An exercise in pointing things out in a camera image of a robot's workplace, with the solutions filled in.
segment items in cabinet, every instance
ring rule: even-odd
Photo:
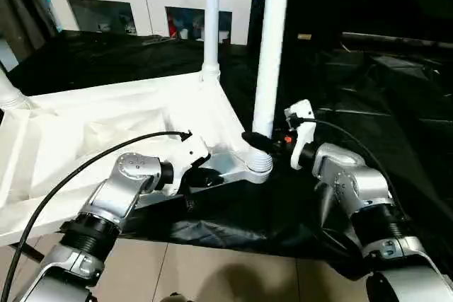
[[[68,0],[81,31],[137,35],[129,3],[100,0]]]
[[[197,8],[166,7],[168,31],[171,37],[200,40],[205,38],[205,10]],[[219,12],[219,42],[231,42],[232,13]]]

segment white metal pole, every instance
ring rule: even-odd
[[[265,0],[253,131],[269,138],[274,125],[286,9],[287,0]],[[272,169],[272,158],[252,148],[247,166],[256,172],[267,172]]]
[[[0,109],[31,108],[31,102],[11,84],[0,69]]]
[[[219,0],[206,0],[205,9],[205,60],[202,79],[219,79]]]

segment black tarp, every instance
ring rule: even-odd
[[[449,273],[453,249],[453,105],[451,66],[421,58],[300,49],[280,76],[276,128],[283,109],[308,98],[319,118],[339,124],[381,160],[424,245]],[[202,44],[159,37],[63,32],[10,74],[26,95],[199,71]],[[257,60],[222,46],[221,84],[243,126],[251,128]],[[362,153],[329,128],[329,141]],[[124,237],[328,260],[348,277],[363,274],[354,254],[336,251],[321,229],[339,235],[345,217],[309,171],[277,159],[269,181],[238,182],[196,194],[195,208],[174,199],[136,211]]]

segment tile floor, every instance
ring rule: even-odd
[[[48,252],[60,238],[29,243]],[[0,284],[12,254],[0,248]],[[21,260],[13,296],[36,267]],[[348,281],[322,262],[138,240],[117,241],[93,294],[100,302],[159,302],[175,291],[196,302],[368,301],[364,280]]]

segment cabinet door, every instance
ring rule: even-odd
[[[206,0],[147,0],[153,32],[202,40]],[[246,45],[251,0],[219,0],[219,41]]]
[[[146,0],[51,0],[64,30],[151,35]]]

